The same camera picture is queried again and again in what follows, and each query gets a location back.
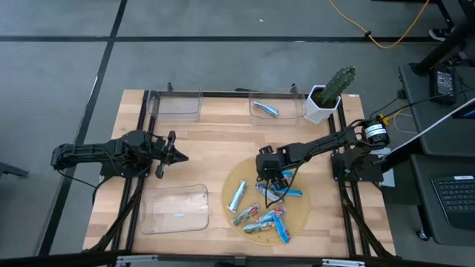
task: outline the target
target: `yellow cable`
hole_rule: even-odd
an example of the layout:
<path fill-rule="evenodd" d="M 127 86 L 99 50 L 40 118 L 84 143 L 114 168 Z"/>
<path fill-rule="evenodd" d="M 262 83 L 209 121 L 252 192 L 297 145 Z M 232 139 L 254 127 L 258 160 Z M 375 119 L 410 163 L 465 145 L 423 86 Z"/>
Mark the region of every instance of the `yellow cable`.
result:
<path fill-rule="evenodd" d="M 404 109 L 406 109 L 406 108 L 401 108 L 400 110 L 398 110 L 398 112 L 396 112 L 396 114 L 392 115 L 392 117 L 395 118 L 395 117 L 398 116 L 398 114 L 401 113 Z"/>
<path fill-rule="evenodd" d="M 384 49 L 388 49 L 388 48 L 393 48 L 395 47 L 400 41 L 402 41 L 402 39 L 404 37 L 406 37 L 406 35 L 410 32 L 410 30 L 413 29 L 414 25 L 416 24 L 416 22 L 419 20 L 419 17 L 422 15 L 422 13 L 424 12 L 425 8 L 427 7 L 427 5 L 429 4 L 429 1 L 430 0 L 427 0 L 424 4 L 424 7 L 422 7 L 421 11 L 419 11 L 419 14 L 417 14 L 417 17 L 414 19 L 413 23 L 409 26 L 409 28 L 406 30 L 406 32 L 401 36 L 401 38 L 399 38 L 399 40 L 397 40 L 394 44 L 392 45 L 381 45 L 379 44 L 371 35 L 369 35 L 368 37 L 370 37 L 371 41 L 373 41 L 373 43 L 375 45 L 377 45 L 378 47 L 380 48 L 384 48 Z M 356 23 L 355 21 L 353 21 L 352 19 L 346 17 L 332 2 L 332 0 L 328 0 L 328 2 L 333 6 L 333 8 L 335 8 L 336 12 L 338 12 L 342 17 L 343 19 L 346 19 L 347 21 L 353 23 L 354 25 L 358 26 L 360 29 L 362 29 L 365 33 L 367 33 L 368 31 L 363 27 L 361 26 L 360 24 Z"/>

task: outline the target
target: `green wrapper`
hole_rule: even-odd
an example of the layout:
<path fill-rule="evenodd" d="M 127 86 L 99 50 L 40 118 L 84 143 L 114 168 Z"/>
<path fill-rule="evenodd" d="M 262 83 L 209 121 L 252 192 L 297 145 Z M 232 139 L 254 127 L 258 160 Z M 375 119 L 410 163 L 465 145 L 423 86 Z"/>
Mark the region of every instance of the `green wrapper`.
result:
<path fill-rule="evenodd" d="M 266 214 L 262 215 L 261 217 L 257 218 L 255 222 L 257 223 L 263 223 L 263 222 L 273 222 L 274 213 L 279 213 L 279 214 L 284 214 L 285 213 L 285 208 L 280 207 L 280 208 L 273 208 L 272 210 L 268 211 Z"/>
<path fill-rule="evenodd" d="M 235 217 L 231 222 L 234 226 L 238 226 L 240 223 L 245 222 L 248 220 L 250 217 L 258 214 L 261 212 L 261 207 L 259 204 L 254 204 L 245 209 L 243 212 L 241 212 L 237 217 Z"/>
<path fill-rule="evenodd" d="M 243 230 L 247 234 L 258 233 L 275 227 L 275 222 L 260 222 L 244 226 Z"/>

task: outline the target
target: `potted cactus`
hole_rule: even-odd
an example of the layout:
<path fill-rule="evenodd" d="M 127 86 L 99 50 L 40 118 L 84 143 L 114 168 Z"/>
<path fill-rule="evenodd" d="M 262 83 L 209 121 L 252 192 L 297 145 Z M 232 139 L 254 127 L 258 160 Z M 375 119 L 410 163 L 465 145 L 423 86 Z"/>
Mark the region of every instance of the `potted cactus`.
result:
<path fill-rule="evenodd" d="M 328 119 L 338 107 L 340 94 L 355 79 L 355 67 L 340 69 L 327 85 L 314 85 L 305 101 L 305 119 L 318 124 Z"/>

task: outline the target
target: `table leg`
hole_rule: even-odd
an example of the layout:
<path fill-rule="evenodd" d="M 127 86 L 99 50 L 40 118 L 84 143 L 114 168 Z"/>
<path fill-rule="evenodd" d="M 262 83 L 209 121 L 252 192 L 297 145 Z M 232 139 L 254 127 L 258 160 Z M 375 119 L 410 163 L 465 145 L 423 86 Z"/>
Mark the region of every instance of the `table leg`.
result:
<path fill-rule="evenodd" d="M 411 64 L 413 72 L 419 76 L 427 75 L 438 61 L 467 38 L 468 34 L 474 29 L 471 23 L 473 23 L 471 19 L 465 19 L 461 25 L 455 27 L 449 37 L 439 44 L 436 49 L 432 50 L 420 63 Z"/>
<path fill-rule="evenodd" d="M 0 176 L 2 174 L 13 174 L 18 177 L 26 177 L 28 172 L 22 170 L 21 168 L 13 167 L 11 165 L 0 162 Z"/>
<path fill-rule="evenodd" d="M 432 234 L 429 229 L 429 222 L 427 216 L 425 216 L 425 211 L 422 205 L 417 205 L 417 211 L 419 212 L 419 217 L 421 218 L 422 230 L 417 231 L 416 234 L 421 240 L 428 241 Z"/>

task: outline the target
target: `desk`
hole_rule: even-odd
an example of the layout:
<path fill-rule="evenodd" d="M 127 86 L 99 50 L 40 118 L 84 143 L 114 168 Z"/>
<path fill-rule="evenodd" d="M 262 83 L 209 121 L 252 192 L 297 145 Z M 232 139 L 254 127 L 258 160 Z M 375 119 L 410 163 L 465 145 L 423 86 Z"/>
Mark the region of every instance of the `desk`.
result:
<path fill-rule="evenodd" d="M 419 188 L 419 196 L 425 214 L 423 216 L 427 218 L 423 224 L 427 224 L 428 233 L 438 244 L 475 246 L 475 231 L 454 228 L 448 224 L 430 181 L 435 177 L 475 174 L 474 160 L 447 156 L 412 155 L 409 161 Z"/>
<path fill-rule="evenodd" d="M 124 91 L 113 138 L 135 130 L 142 97 L 143 90 Z M 343 101 L 348 122 L 363 117 L 359 97 L 344 95 Z M 209 225 L 201 231 L 153 235 L 144 235 L 138 228 L 133 252 L 279 257 L 349 256 L 338 186 L 333 181 L 331 171 L 330 152 L 315 156 L 299 170 L 301 178 L 311 187 L 309 191 L 314 192 L 311 196 L 312 210 L 304 229 L 289 244 L 265 246 L 246 241 L 229 227 L 220 205 L 223 182 L 236 165 L 254 157 L 258 149 L 265 145 L 276 147 L 326 136 L 330 133 L 327 123 L 313 125 L 302 119 L 296 126 L 254 126 L 249 120 L 247 98 L 205 97 L 198 122 L 158 122 L 154 133 L 167 135 L 170 130 L 177 133 L 177 149 L 190 160 L 168 166 L 163 179 L 157 179 L 152 171 L 145 181 L 145 189 L 204 184 L 209 191 Z M 98 190 L 84 248 L 95 245 L 115 220 L 124 181 L 123 178 L 114 177 Z M 394 254 L 381 192 L 371 183 L 362 182 L 359 188 L 365 221 L 384 247 Z M 127 237 L 127 221 L 124 226 L 120 248 L 124 248 Z M 357 252 L 361 253 L 355 223 L 353 234 Z"/>
<path fill-rule="evenodd" d="M 456 67 L 456 69 L 465 84 L 475 85 L 473 67 Z M 409 102 L 429 97 L 428 76 L 417 76 L 409 65 L 399 67 L 399 73 Z M 460 86 L 457 80 L 457 90 L 461 90 Z M 470 91 L 466 96 L 471 99 L 475 97 L 475 93 Z M 430 101 L 410 107 L 417 131 L 421 132 L 428 128 L 463 103 L 464 97 L 458 95 L 457 103 L 450 107 Z M 468 138 L 473 136 L 474 127 L 475 121 L 472 119 L 446 119 L 419 137 L 424 155 L 412 155 L 408 161 L 395 168 L 396 196 L 392 198 L 401 198 L 405 202 L 410 199 L 413 202 L 407 204 L 418 205 L 424 230 L 439 244 L 475 245 L 475 231 L 453 228 L 448 224 L 430 182 L 435 177 L 475 173 L 473 157 L 462 157 L 475 156 L 475 144 L 467 143 Z"/>
<path fill-rule="evenodd" d="M 465 84 L 475 85 L 474 67 L 456 67 L 456 69 Z M 430 97 L 428 76 L 417 76 L 409 65 L 399 67 L 399 74 L 409 103 Z M 461 88 L 460 81 L 456 80 L 456 89 L 461 90 Z M 465 95 L 468 99 L 472 99 L 475 97 L 475 92 L 469 91 Z M 417 131 L 422 132 L 463 103 L 464 97 L 459 94 L 456 104 L 452 106 L 439 105 L 431 101 L 413 105 L 410 110 Z M 439 126 L 420 137 L 424 153 L 437 156 L 475 156 L 475 143 L 467 144 L 467 138 L 473 136 L 474 125 L 475 121 L 472 119 L 446 119 Z"/>

